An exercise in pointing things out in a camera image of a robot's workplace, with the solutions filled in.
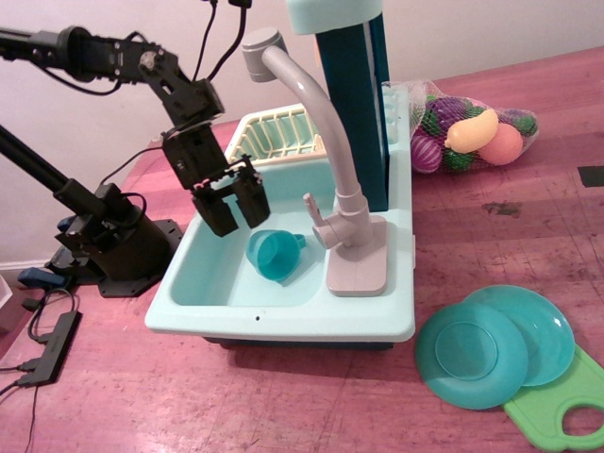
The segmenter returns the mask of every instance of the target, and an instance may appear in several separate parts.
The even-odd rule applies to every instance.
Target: green cutting board
[[[585,436],[564,433],[564,415],[581,407],[604,411],[604,370],[577,345],[575,357],[562,376],[546,385],[524,387],[503,405],[504,411],[537,448],[562,451],[604,446],[604,426]]]

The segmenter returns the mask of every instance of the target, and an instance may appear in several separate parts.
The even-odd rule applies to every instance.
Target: table surface
[[[585,188],[577,170],[604,164],[604,48],[437,84],[492,107],[530,109],[541,134],[506,167],[413,176],[418,329],[476,289],[520,285],[556,304],[577,343],[604,363],[604,188]],[[215,128],[222,145],[234,127]],[[185,227],[193,216],[159,151],[140,159],[124,189],[147,197],[152,219]],[[59,382],[39,390],[32,451],[537,451],[500,408],[466,411],[436,397],[415,368],[415,337],[381,352],[227,350],[149,331],[154,293],[77,291],[82,324]],[[43,327],[65,306],[52,304]],[[40,354],[22,332],[0,366]],[[0,388],[15,378],[0,374]],[[25,449],[33,393],[0,399],[0,451]],[[581,434],[602,420],[577,412],[567,426]]]

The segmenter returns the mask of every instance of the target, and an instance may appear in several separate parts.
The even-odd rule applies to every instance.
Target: cutting board handle hole
[[[573,408],[562,419],[562,429],[569,436],[586,436],[598,431],[602,426],[604,411],[596,408]]]

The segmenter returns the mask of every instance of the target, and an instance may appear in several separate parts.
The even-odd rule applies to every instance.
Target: dish rack
[[[243,154],[254,166],[325,157],[323,141],[302,104],[245,115],[225,151],[234,162]]]

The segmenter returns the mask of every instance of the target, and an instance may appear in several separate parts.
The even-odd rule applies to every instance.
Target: blue plate
[[[480,410],[516,394],[527,377],[529,355],[522,334],[504,314],[465,303],[428,319],[417,337],[415,362],[444,401]]]
[[[525,387],[559,378],[575,356],[575,336],[564,315],[542,295],[519,286],[495,285],[468,295],[464,303],[478,303],[505,314],[525,339],[528,374]]]

